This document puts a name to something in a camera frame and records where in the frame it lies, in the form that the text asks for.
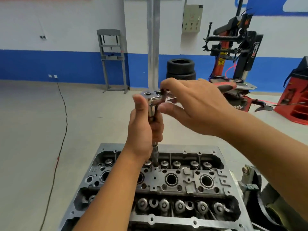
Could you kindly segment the chrome socket extension bar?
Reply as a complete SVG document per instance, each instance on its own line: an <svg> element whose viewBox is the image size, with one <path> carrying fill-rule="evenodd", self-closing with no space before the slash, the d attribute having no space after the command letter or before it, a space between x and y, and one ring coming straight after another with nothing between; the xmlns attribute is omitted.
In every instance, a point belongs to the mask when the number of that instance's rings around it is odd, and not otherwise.
<svg viewBox="0 0 308 231"><path fill-rule="evenodd" d="M152 124L152 122L155 121L155 115L156 115L156 111L157 111L157 105L149 105L149 109L148 109L148 121L149 124ZM157 142L153 142L152 143L152 154L151 154L151 158L152 158L152 164L154 167L158 167L159 166L159 151L158 151L158 143Z"/></svg>

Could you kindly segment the metal tire lever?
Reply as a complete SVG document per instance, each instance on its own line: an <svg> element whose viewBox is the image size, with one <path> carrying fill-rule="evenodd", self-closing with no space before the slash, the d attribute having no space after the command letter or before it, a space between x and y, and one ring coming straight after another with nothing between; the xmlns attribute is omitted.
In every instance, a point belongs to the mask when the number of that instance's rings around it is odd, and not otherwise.
<svg viewBox="0 0 308 231"><path fill-rule="evenodd" d="M254 112L258 111L272 111L276 106L286 106L286 105L298 105L298 104L306 104L307 102L297 102L297 103L288 103L288 104L276 104L276 105L264 105L255 109Z"/></svg>

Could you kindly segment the beige electrical wall box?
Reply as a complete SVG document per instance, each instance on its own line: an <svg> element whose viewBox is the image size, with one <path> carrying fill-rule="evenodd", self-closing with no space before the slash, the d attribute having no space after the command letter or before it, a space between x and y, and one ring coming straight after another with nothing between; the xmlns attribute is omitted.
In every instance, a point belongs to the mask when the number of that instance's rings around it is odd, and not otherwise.
<svg viewBox="0 0 308 231"><path fill-rule="evenodd" d="M202 4L184 5L182 34L200 32L202 13Z"/></svg>

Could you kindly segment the person's left forearm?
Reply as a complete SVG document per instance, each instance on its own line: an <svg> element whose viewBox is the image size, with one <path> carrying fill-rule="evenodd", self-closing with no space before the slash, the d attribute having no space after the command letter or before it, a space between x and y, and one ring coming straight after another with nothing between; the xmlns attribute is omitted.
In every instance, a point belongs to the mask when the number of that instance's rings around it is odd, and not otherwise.
<svg viewBox="0 0 308 231"><path fill-rule="evenodd" d="M73 231L127 231L140 170L151 155L125 146L106 181Z"/></svg>

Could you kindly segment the ratchet wrench with red handle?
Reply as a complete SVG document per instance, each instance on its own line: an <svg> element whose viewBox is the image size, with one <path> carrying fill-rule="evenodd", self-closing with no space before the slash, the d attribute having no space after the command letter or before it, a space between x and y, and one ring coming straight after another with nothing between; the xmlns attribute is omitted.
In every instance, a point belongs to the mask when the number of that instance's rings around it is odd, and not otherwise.
<svg viewBox="0 0 308 231"><path fill-rule="evenodd" d="M237 88L237 84L234 82L218 82L214 83L214 85L220 90L221 93L225 93ZM176 99L175 95L173 95L169 90L164 89L143 92L141 95L145 97L150 107Z"/></svg>

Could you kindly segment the red wheel balancer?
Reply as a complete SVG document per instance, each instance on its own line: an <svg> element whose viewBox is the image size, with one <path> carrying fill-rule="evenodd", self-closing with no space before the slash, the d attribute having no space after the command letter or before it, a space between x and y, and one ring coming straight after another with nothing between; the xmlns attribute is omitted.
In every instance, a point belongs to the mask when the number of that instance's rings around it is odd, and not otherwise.
<svg viewBox="0 0 308 231"><path fill-rule="evenodd" d="M283 87L274 111L292 122L308 125L308 56L291 71Z"/></svg>

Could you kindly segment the person's right forearm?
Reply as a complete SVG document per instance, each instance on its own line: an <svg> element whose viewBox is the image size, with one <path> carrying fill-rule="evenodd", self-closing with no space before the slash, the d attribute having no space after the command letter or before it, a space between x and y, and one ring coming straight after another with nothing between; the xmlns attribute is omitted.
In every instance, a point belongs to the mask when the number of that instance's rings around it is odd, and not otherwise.
<svg viewBox="0 0 308 231"><path fill-rule="evenodd" d="M301 217L308 221L308 146L252 114L231 107L220 138L242 153Z"/></svg>

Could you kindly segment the black engine stand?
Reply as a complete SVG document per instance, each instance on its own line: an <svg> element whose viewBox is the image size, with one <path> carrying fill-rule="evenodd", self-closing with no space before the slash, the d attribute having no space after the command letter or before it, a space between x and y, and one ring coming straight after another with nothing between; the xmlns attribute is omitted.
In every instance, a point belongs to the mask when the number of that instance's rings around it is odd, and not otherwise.
<svg viewBox="0 0 308 231"><path fill-rule="evenodd" d="M242 168L242 179L238 185L253 227L258 231L308 231L305 221L267 183L262 189L261 173L254 166Z"/></svg>

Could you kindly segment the grey engine cylinder head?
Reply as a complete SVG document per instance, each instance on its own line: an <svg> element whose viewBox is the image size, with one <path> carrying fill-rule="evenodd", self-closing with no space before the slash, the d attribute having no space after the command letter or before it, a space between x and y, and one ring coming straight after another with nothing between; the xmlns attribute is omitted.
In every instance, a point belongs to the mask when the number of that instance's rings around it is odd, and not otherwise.
<svg viewBox="0 0 308 231"><path fill-rule="evenodd" d="M216 146L159 145L137 180L128 231L255 231Z"/></svg>

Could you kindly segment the red and black tire changer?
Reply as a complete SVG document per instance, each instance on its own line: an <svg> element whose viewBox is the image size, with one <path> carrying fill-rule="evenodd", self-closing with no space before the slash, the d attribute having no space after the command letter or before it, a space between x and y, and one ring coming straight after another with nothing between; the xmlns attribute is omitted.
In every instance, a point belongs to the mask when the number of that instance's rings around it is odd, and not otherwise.
<svg viewBox="0 0 308 231"><path fill-rule="evenodd" d="M214 68L209 76L209 82L219 85L236 86L224 93L227 101L236 109L248 112L251 105L264 107L265 102L252 99L247 95L256 86L246 82L248 72L252 69L256 59L263 34L256 31L248 31L253 14L240 13L243 0L238 1L236 16L229 22L214 30L210 36L212 22L209 23L207 37L204 38L203 51L210 52L215 57ZM235 71L232 78L223 75L225 61L232 61Z"/></svg>

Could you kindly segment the black tire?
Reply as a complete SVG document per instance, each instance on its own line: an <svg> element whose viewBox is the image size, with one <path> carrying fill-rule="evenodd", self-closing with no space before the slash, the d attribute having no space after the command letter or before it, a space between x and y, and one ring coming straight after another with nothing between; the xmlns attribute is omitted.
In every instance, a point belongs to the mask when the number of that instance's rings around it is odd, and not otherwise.
<svg viewBox="0 0 308 231"><path fill-rule="evenodd" d="M186 75L195 72L195 62L186 58L167 61L167 72L176 75Z"/></svg>
<svg viewBox="0 0 308 231"><path fill-rule="evenodd" d="M167 72L166 78L175 78L177 80L196 80L196 71L189 74L172 74Z"/></svg>

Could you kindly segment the grey shop press frame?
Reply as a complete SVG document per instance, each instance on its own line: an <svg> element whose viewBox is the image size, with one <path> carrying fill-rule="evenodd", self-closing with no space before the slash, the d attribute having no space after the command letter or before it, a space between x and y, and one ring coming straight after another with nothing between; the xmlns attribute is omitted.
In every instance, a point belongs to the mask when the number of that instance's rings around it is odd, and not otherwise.
<svg viewBox="0 0 308 231"><path fill-rule="evenodd" d="M126 94L129 91L129 86L127 84L127 77L126 77L126 68L125 68L125 55L123 49L123 43L122 43L122 36L121 31L117 29L98 29L97 31L97 37L98 37L98 43L99 43L99 49L100 49L100 55L101 55L101 62L103 67L103 77L105 81L105 89L106 91L120 91ZM115 43L114 44L106 44L105 37L115 37ZM108 55L104 48L110 48L110 50L118 49L119 55L115 55L114 53L111 53ZM122 66L122 77L123 77L123 85L111 85L109 83L108 74L106 71L106 61L115 61L115 62L121 62Z"/></svg>

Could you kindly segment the person's left hand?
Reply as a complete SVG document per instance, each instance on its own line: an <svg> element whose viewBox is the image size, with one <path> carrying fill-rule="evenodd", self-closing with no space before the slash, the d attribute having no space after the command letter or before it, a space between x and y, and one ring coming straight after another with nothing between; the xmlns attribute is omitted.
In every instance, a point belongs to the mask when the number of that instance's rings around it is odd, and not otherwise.
<svg viewBox="0 0 308 231"><path fill-rule="evenodd" d="M148 118L136 118L135 109L130 114L128 137L122 153L138 165L148 161L152 153L152 143L163 140L164 123L162 114L157 111L155 121L149 124Z"/></svg>

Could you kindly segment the metal pillar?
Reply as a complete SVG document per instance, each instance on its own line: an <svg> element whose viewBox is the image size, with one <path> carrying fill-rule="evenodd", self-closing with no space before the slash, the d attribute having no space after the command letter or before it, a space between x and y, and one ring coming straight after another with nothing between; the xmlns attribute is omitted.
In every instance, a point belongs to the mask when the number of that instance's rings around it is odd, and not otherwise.
<svg viewBox="0 0 308 231"><path fill-rule="evenodd" d="M159 89L160 0L147 0L148 88Z"/></svg>

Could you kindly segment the person's right hand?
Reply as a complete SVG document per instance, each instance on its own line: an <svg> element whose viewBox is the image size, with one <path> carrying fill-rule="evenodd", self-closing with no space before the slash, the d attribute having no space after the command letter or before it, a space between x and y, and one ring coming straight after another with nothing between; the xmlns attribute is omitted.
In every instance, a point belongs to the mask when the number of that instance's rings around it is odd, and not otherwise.
<svg viewBox="0 0 308 231"><path fill-rule="evenodd" d="M168 78L160 89L169 90L190 117L190 130L208 136L222 137L231 127L237 110L231 106L219 89L210 82L199 80L176 80Z"/></svg>

